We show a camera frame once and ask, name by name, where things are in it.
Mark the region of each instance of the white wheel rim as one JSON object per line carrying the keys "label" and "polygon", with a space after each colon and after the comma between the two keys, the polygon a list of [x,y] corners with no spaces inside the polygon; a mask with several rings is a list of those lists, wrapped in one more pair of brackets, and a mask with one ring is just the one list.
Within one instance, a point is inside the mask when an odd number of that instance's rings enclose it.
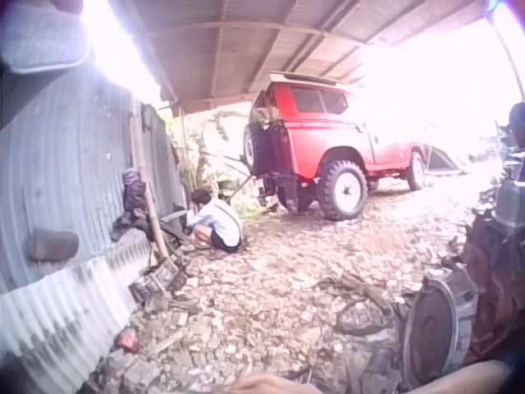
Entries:
{"label": "white wheel rim", "polygon": [[339,175],[334,189],[336,204],[339,209],[346,213],[354,211],[361,200],[361,183],[351,172]]}
{"label": "white wheel rim", "polygon": [[423,182],[425,181],[425,169],[423,168],[423,163],[421,160],[416,159],[413,161],[412,166],[413,179],[418,185],[422,186]]}
{"label": "white wheel rim", "polygon": [[246,162],[248,163],[248,165],[253,166],[253,141],[249,133],[244,137],[244,155],[246,156]]}

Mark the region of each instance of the rubble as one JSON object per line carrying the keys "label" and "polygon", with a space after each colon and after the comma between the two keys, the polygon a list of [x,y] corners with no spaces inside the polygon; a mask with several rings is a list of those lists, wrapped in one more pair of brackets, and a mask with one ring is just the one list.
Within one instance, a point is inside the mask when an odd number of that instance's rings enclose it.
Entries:
{"label": "rubble", "polygon": [[[187,248],[194,275],[132,316],[139,353],[125,363],[104,360],[111,365],[106,380],[129,392],[209,391],[245,374],[305,377],[310,370],[313,383],[336,387],[345,374],[340,357],[355,355],[363,369],[374,349],[399,349],[395,324],[381,326],[381,308],[337,281],[353,274],[382,299],[407,306],[423,273],[463,242],[479,191],[467,189],[469,177],[440,179],[416,193],[405,192],[404,182],[380,187],[363,217],[344,225],[323,220],[318,208],[269,213],[245,224],[246,250],[221,259]],[[380,329],[365,337],[335,330],[348,304],[353,327]]]}

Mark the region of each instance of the metal roof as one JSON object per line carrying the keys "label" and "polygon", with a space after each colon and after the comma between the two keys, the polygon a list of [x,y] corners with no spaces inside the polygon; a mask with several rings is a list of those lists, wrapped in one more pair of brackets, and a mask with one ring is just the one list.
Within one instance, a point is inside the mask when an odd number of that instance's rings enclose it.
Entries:
{"label": "metal roof", "polygon": [[484,16],[485,0],[109,0],[186,113],[254,98],[271,71],[348,83],[363,55]]}

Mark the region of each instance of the black hair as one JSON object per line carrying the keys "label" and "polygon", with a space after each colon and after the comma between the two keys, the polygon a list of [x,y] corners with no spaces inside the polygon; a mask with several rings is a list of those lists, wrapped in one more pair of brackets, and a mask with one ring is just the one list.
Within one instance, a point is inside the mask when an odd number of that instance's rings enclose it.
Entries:
{"label": "black hair", "polygon": [[194,204],[206,205],[212,200],[212,196],[205,189],[197,189],[191,193],[191,202]]}

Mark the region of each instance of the crouching person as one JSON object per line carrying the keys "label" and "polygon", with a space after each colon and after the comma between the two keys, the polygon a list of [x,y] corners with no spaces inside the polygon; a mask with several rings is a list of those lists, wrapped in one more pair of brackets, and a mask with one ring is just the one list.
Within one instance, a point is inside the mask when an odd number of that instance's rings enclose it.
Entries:
{"label": "crouching person", "polygon": [[203,189],[191,194],[186,226],[198,240],[216,249],[235,253],[242,238],[242,223],[237,212],[226,202],[213,199]]}

